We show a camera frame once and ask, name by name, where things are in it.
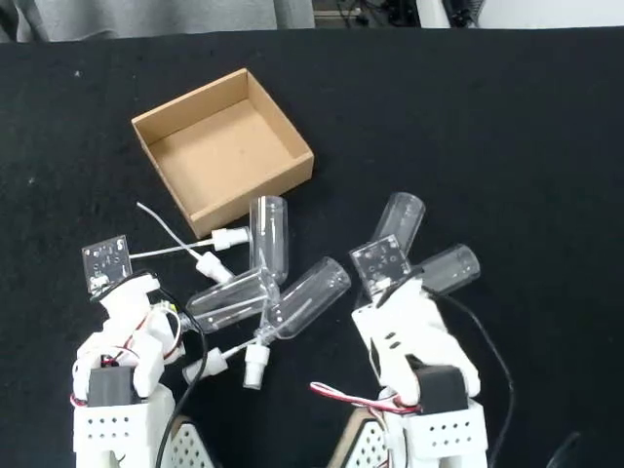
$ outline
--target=white wall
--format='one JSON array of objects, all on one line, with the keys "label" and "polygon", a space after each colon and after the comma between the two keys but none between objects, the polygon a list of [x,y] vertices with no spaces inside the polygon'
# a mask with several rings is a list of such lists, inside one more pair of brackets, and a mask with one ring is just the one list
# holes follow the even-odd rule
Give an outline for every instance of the white wall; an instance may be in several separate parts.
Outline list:
[{"label": "white wall", "polygon": [[624,25],[624,0],[486,0],[482,28]]}]

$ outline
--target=cardboard box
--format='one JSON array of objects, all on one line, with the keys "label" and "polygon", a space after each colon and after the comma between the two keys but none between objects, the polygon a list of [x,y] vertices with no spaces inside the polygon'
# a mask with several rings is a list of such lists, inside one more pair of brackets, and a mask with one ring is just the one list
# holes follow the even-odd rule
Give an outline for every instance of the cardboard box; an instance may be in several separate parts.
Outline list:
[{"label": "cardboard box", "polygon": [[312,176],[309,146],[247,69],[132,122],[197,237]]}]

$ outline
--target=white robotic arm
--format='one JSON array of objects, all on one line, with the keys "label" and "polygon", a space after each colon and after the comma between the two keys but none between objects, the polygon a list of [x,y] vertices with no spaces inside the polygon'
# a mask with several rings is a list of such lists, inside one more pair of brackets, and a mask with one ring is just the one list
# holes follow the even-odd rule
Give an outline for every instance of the white robotic arm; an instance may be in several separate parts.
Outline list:
[{"label": "white robotic arm", "polygon": [[[167,315],[152,305],[160,284],[150,274],[132,278],[101,299],[109,319],[80,346],[72,369],[77,468],[153,468],[175,401],[158,381],[165,364],[183,355]],[[163,468],[172,466],[167,449]]]},{"label": "white robotic arm", "polygon": [[370,353],[382,396],[397,394],[406,406],[423,406],[424,369],[456,369],[463,380],[465,408],[449,407],[404,416],[384,413],[392,466],[409,468],[485,468],[488,438],[483,408],[470,397],[479,394],[481,380],[472,362],[449,334],[435,302],[412,279],[382,306],[353,313],[353,320]]}]

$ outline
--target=clear plastic bottle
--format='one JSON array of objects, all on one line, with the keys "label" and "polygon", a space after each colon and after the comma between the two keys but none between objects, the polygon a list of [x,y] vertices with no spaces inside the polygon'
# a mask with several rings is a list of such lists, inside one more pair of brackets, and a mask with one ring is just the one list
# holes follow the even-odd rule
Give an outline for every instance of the clear plastic bottle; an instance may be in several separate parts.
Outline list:
[{"label": "clear plastic bottle", "polygon": [[278,285],[289,274],[288,206],[281,197],[250,203],[250,266],[266,266]]},{"label": "clear plastic bottle", "polygon": [[[280,290],[273,276],[259,267],[198,292],[188,300],[186,310],[193,314],[204,333],[212,333],[261,313],[279,299]],[[182,320],[182,329],[190,328],[188,319]]]},{"label": "clear plastic bottle", "polygon": [[416,278],[421,278],[422,285],[436,293],[451,293],[481,274],[477,256],[462,244],[427,258],[413,269],[422,270]]},{"label": "clear plastic bottle", "polygon": [[344,268],[334,259],[325,257],[288,288],[279,304],[262,313],[255,333],[257,343],[247,347],[244,386],[260,388],[271,342],[297,336],[350,286],[351,279]]},{"label": "clear plastic bottle", "polygon": [[386,208],[372,235],[372,241],[394,234],[407,256],[425,215],[425,204],[407,192],[396,192],[390,196]]}]

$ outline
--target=black tablecloth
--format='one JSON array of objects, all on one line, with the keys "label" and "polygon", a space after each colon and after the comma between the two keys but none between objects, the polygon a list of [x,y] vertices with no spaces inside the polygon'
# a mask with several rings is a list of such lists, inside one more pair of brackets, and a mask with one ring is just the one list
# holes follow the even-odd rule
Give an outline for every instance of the black tablecloth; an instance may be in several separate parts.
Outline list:
[{"label": "black tablecloth", "polygon": [[[70,366],[104,318],[88,301],[80,248],[122,233],[135,252],[170,245],[137,200],[191,238],[131,117],[244,66],[317,156],[313,179],[288,194],[290,281],[323,255],[353,272],[347,253],[370,237],[390,193],[417,194],[428,211],[411,259],[461,242],[482,263],[482,278],[456,296],[516,378],[499,466],[544,466],[573,430],[595,456],[614,455],[623,42],[622,29],[379,30],[0,46],[3,466],[73,463]],[[223,261],[245,270],[245,248]],[[207,285],[188,255],[142,265],[182,298]],[[260,392],[241,388],[242,359],[196,390],[185,412],[226,467],[329,460],[351,408],[308,382],[377,390],[350,320],[355,294],[275,344]],[[500,369],[469,320],[445,316],[480,369],[495,436],[507,402]],[[210,345],[237,344],[254,325]],[[189,354],[198,356],[193,342]],[[179,397],[179,366],[165,382]]]}]

